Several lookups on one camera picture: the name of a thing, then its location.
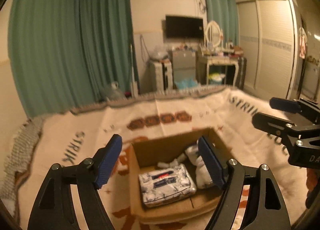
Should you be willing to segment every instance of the black clamp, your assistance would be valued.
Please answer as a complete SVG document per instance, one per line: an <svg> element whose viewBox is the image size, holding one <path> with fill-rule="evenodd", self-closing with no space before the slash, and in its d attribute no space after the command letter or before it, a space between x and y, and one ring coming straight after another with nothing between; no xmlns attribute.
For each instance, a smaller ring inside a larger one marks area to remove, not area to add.
<svg viewBox="0 0 320 230"><path fill-rule="evenodd" d="M252 117L253 126L281 138L281 143L286 146L289 153L289 164L303 168L320 169L320 109L317 103L304 99L272 98L270 106L273 109L300 114L314 125L296 126L288 120L256 113ZM311 207L319 190L320 181L307 197L307 208Z"/></svg>
<svg viewBox="0 0 320 230"><path fill-rule="evenodd" d="M122 138L113 135L106 147L79 165L53 164L34 202L28 230L79 230L70 185L77 185L81 207L90 230L114 230L98 194L108 182L122 149Z"/></svg>
<svg viewBox="0 0 320 230"><path fill-rule="evenodd" d="M198 147L211 179L223 190L205 230L231 229L244 185L250 185L250 190L240 229L256 230L261 226L265 230L291 229L281 191L266 164L253 168L242 166L235 159L227 161L206 137L198 140Z"/></svg>

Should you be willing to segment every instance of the plastic bag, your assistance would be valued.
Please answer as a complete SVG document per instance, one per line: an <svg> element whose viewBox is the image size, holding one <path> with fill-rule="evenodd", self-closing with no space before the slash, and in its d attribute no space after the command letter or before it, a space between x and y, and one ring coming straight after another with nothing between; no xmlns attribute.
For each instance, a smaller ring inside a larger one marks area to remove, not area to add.
<svg viewBox="0 0 320 230"><path fill-rule="evenodd" d="M120 100L125 98L124 93L121 91L121 89L119 89L118 82L112 82L111 84L108 84L105 87L104 92L105 92L105 99L107 101L114 101L114 100Z"/></svg>
<svg viewBox="0 0 320 230"><path fill-rule="evenodd" d="M225 78L225 74L219 74L219 73L210 74L209 75L209 84L222 84L223 78Z"/></svg>
<svg viewBox="0 0 320 230"><path fill-rule="evenodd" d="M186 88L192 88L198 86L198 83L193 80L192 78L184 79L180 82L175 82L178 89L186 89Z"/></svg>
<svg viewBox="0 0 320 230"><path fill-rule="evenodd" d="M150 58L152 60L162 60L168 56L167 49L164 46L156 46Z"/></svg>

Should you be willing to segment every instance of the green curtain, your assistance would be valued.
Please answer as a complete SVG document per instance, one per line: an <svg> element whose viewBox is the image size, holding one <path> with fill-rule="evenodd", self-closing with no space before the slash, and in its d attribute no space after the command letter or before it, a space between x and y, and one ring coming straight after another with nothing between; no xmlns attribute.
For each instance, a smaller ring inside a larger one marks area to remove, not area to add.
<svg viewBox="0 0 320 230"><path fill-rule="evenodd" d="M96 97L113 81L117 81L123 91L130 91L130 0L80 0L80 26Z"/></svg>
<svg viewBox="0 0 320 230"><path fill-rule="evenodd" d="M76 0L13 0L8 53L28 117L96 100L81 49Z"/></svg>
<svg viewBox="0 0 320 230"><path fill-rule="evenodd" d="M208 22L214 20L223 30L224 45L231 39L239 45L239 24L236 0L205 0Z"/></svg>

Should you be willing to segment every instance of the cable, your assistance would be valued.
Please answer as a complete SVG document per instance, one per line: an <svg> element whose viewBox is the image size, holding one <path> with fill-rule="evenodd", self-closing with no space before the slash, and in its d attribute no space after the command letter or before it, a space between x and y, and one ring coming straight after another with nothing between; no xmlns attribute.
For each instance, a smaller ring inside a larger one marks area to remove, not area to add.
<svg viewBox="0 0 320 230"><path fill-rule="evenodd" d="M194 0L194 2L196 3L196 14L197 14L197 17L199 17L198 1L197 1L197 0Z"/></svg>
<svg viewBox="0 0 320 230"><path fill-rule="evenodd" d="M144 46L144 48L145 48L145 50L146 50L146 52L148 54L148 57L150 58L150 54L148 52L146 43L144 41L143 35L141 34L140 35L141 58L142 58L142 61L146 64L148 62L148 60L145 60L145 58L144 58L144 50L143 50L142 44L143 44L143 46Z"/></svg>
<svg viewBox="0 0 320 230"><path fill-rule="evenodd" d="M203 4L202 0L199 0L199 10L201 14L204 14L207 10L207 7Z"/></svg>

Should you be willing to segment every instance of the white cloth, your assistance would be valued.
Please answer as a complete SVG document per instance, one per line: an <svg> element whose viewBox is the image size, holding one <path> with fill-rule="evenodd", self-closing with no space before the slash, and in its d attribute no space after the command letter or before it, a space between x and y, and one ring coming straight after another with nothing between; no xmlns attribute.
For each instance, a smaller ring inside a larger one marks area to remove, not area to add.
<svg viewBox="0 0 320 230"><path fill-rule="evenodd" d="M178 158L174 159L172 162L170 162L170 163L158 162L157 166L158 166L158 168L161 168L161 169L174 168L176 166L179 166L187 158L188 157L184 153L182 153L179 155Z"/></svg>
<svg viewBox="0 0 320 230"><path fill-rule="evenodd" d="M196 178L197 178L198 188L202 189L202 188L209 188L214 186L212 179L209 175L209 172L207 170L207 167L205 166L201 156L199 156L197 159ZM201 182L204 183L204 186L198 185L198 178L201 178Z"/></svg>
<svg viewBox="0 0 320 230"><path fill-rule="evenodd" d="M186 148L185 153L188 156L190 162L196 166L197 165L196 161L197 161L197 158L199 157L198 145L194 144Z"/></svg>

